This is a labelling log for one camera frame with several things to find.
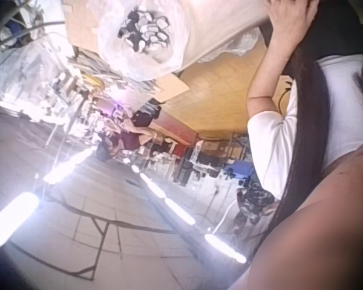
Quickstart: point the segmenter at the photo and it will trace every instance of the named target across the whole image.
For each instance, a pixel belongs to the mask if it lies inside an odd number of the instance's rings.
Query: fluorescent light
[[[181,208],[176,202],[172,199],[165,199],[166,205],[171,208],[178,216],[180,216],[187,224],[194,225],[196,223],[195,219],[187,213],[184,209]]]
[[[134,173],[140,173],[140,169],[136,165],[132,165],[132,170]]]
[[[85,161],[93,153],[93,148],[85,149],[82,152],[75,154],[73,157],[70,158],[70,162],[76,164],[82,163]]]
[[[31,216],[39,205],[39,198],[23,192],[0,211],[0,246]]]
[[[20,112],[21,108],[19,106],[16,106],[13,103],[9,103],[7,101],[0,101],[0,107],[7,109],[7,110],[11,110],[14,112]]]
[[[213,234],[205,234],[204,238],[209,244],[211,244],[214,248],[221,251],[223,254],[228,255],[229,257],[235,259],[237,262],[245,264],[246,258],[244,255],[236,252],[233,248],[231,248],[225,242],[222,242]]]
[[[144,173],[140,173],[140,177],[146,182],[148,187],[152,190],[152,192],[158,197],[158,198],[166,198],[167,195],[165,192],[153,181],[150,180],[149,177],[147,177]]]
[[[146,182],[146,183],[148,183],[148,182],[150,182],[151,180],[150,180],[150,178],[149,177],[147,177],[144,173],[140,173],[140,177]]]
[[[57,184],[59,181],[68,176],[73,172],[75,168],[75,163],[64,162],[55,167],[49,174],[44,177],[44,181],[49,184]]]
[[[69,161],[60,163],[58,166],[53,168],[43,180],[49,184],[59,183],[74,171],[76,165],[84,162],[86,158],[88,158],[96,149],[97,146],[93,146],[75,154]]]

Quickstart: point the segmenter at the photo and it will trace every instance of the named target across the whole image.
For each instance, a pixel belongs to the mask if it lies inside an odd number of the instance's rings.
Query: long black hair
[[[247,267],[265,238],[299,208],[322,180],[330,123],[327,81],[318,62],[306,56],[300,47],[293,53],[290,65],[298,91],[292,162],[281,202],[257,246],[250,253]]]

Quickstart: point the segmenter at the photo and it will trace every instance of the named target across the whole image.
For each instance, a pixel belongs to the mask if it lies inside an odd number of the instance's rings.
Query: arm
[[[125,113],[127,114],[128,118],[132,118],[134,115],[134,111],[132,110],[132,108],[128,105],[121,105],[121,107],[123,108],[123,110],[125,111]]]
[[[278,40],[272,39],[247,92],[249,118],[264,111],[278,112],[272,98],[289,57],[290,54],[283,51]]]
[[[105,124],[105,127],[113,132],[116,132],[116,133],[121,133],[121,127],[117,124],[115,124],[115,122],[107,119],[106,121],[107,123]]]
[[[264,0],[273,35],[267,53],[247,93],[249,117],[265,112],[278,112],[272,98],[278,80],[290,56],[304,38],[317,12],[319,0]]]
[[[123,122],[123,128],[132,133],[143,134],[146,136],[155,137],[157,135],[157,132],[154,129],[148,127],[135,127],[130,119]]]

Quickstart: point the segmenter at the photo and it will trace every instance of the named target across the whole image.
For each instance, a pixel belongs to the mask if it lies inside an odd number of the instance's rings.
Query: blue object
[[[224,171],[228,172],[229,169],[232,169],[232,173],[235,175],[237,179],[248,178],[251,174],[255,173],[253,162],[235,160],[233,164],[228,164]]]

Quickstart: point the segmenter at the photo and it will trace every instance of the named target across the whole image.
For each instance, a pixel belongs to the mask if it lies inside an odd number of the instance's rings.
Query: hand
[[[132,120],[131,119],[125,119],[124,122],[122,123],[122,127],[129,131],[129,129],[134,127]]]
[[[306,35],[319,0],[263,0],[273,25],[271,45],[290,57]]]

